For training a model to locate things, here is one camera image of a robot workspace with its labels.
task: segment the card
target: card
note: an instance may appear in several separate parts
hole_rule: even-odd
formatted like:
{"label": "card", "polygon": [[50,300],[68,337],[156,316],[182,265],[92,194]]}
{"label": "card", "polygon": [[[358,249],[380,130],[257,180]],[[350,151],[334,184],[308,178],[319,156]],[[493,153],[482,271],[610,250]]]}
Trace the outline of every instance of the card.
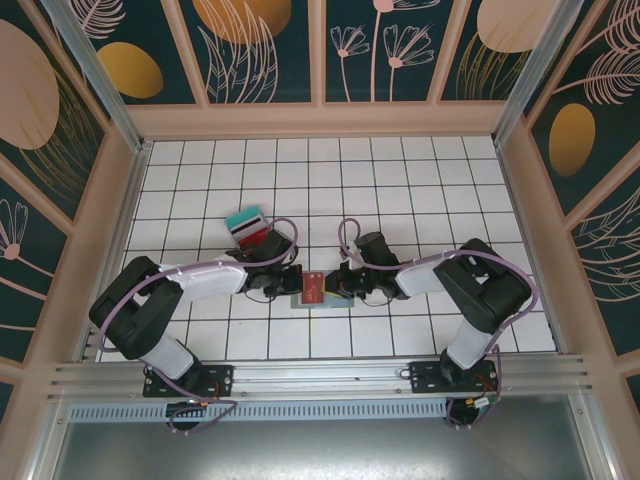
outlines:
{"label": "card", "polygon": [[324,274],[304,272],[302,274],[302,305],[321,304],[324,301]]}

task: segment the pink circle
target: pink circle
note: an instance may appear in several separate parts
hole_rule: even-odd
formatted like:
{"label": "pink circle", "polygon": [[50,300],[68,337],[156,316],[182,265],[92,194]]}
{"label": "pink circle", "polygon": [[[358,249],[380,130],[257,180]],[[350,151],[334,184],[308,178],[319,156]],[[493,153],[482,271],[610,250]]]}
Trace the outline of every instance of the pink circle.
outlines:
{"label": "pink circle", "polygon": [[402,60],[400,60],[398,57],[391,57],[389,59],[389,65],[391,66],[391,68],[400,68],[403,66]]}
{"label": "pink circle", "polygon": [[12,243],[7,247],[4,251],[4,258],[6,260],[15,260],[20,255],[20,245],[17,243]]}

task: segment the gold circle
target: gold circle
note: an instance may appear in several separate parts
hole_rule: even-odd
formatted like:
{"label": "gold circle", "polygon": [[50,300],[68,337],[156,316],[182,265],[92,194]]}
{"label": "gold circle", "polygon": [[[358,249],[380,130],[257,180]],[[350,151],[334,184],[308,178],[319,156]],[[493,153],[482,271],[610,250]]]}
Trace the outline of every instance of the gold circle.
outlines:
{"label": "gold circle", "polygon": [[551,166],[563,177],[577,173],[589,158],[595,139],[596,122],[589,109],[578,103],[565,105],[551,126]]}
{"label": "gold circle", "polygon": [[526,52],[538,43],[557,0],[483,0],[478,36],[495,52]]}
{"label": "gold circle", "polygon": [[26,33],[0,20],[0,138],[33,150],[58,124],[60,96],[49,59]]}
{"label": "gold circle", "polygon": [[200,19],[218,37],[232,43],[258,43],[260,35],[251,26],[245,3],[256,22],[264,20],[272,37],[282,32],[291,18],[291,0],[193,0]]}
{"label": "gold circle", "polygon": [[114,42],[98,50],[98,57],[120,93],[134,98],[149,98],[162,90],[160,67],[141,48]]}

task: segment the floral wall panel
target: floral wall panel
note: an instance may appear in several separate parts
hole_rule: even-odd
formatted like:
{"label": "floral wall panel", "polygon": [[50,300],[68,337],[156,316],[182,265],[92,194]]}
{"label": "floral wall panel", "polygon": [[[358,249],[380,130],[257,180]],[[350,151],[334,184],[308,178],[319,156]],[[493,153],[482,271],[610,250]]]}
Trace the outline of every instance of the floral wall panel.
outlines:
{"label": "floral wall panel", "polygon": [[636,406],[636,409],[638,410],[638,415],[640,418],[640,373],[637,375],[628,376],[627,386],[629,387],[631,398],[633,398],[633,402]]}
{"label": "floral wall panel", "polygon": [[0,180],[0,357],[24,360],[66,240]]}
{"label": "floral wall panel", "polygon": [[180,0],[211,103],[311,101],[307,0]]}
{"label": "floral wall panel", "polygon": [[593,6],[593,2],[594,0],[584,0],[584,3],[582,4],[580,11],[578,12],[578,15],[576,19],[573,21],[573,23],[571,24],[571,26],[569,27],[567,34],[564,37],[564,40],[560,45],[558,52],[556,53],[556,56],[554,57],[551,64],[545,71],[544,76],[540,79],[540,83],[534,90],[533,94],[531,95],[531,98],[529,98],[527,105],[524,107],[525,116],[529,116],[529,112],[531,112],[531,109],[534,107],[534,105],[538,101],[538,98],[540,97],[542,90],[547,85],[547,80],[557,68],[558,63],[560,63],[560,60],[562,59],[564,53],[566,52],[567,47],[569,46],[576,32],[582,25],[582,22],[584,21],[584,18],[587,16],[587,13],[589,13],[589,9]]}
{"label": "floral wall panel", "polygon": [[442,100],[506,100],[557,0],[472,0]]}
{"label": "floral wall panel", "polygon": [[327,0],[326,101],[424,101],[452,2]]}
{"label": "floral wall panel", "polygon": [[104,131],[16,0],[0,45],[0,154],[74,218]]}
{"label": "floral wall panel", "polygon": [[532,127],[565,213],[640,141],[640,6],[608,3]]}
{"label": "floral wall panel", "polygon": [[640,169],[572,235],[616,353],[640,349]]}
{"label": "floral wall panel", "polygon": [[69,5],[127,105],[195,102],[160,0]]}
{"label": "floral wall panel", "polygon": [[0,382],[0,426],[2,426],[2,419],[9,406],[9,400],[13,393],[13,385],[10,383]]}

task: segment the red card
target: red card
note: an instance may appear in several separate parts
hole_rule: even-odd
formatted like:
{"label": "red card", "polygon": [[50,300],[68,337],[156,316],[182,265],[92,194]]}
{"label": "red card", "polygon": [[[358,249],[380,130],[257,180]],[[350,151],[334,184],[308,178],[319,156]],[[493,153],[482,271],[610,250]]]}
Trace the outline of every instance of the red card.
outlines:
{"label": "red card", "polygon": [[324,302],[324,274],[322,272],[304,272],[302,274],[302,295],[300,303],[303,305]]}
{"label": "red card", "polygon": [[267,233],[269,233],[269,229],[267,227],[258,230],[257,232],[253,232],[251,235],[238,240],[238,246],[246,248],[252,245],[260,245],[264,239],[267,238]]}

